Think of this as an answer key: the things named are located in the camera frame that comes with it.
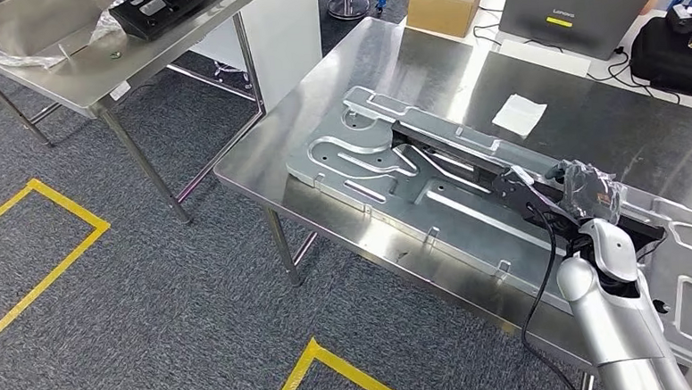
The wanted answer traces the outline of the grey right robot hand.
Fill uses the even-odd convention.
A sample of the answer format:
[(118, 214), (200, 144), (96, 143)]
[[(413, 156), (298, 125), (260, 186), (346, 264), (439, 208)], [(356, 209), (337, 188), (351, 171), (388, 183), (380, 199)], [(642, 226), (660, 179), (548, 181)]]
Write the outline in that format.
[(628, 188), (614, 178), (614, 174), (578, 160), (560, 161), (546, 173), (546, 179), (563, 185), (559, 206), (574, 218), (601, 219), (616, 225)]

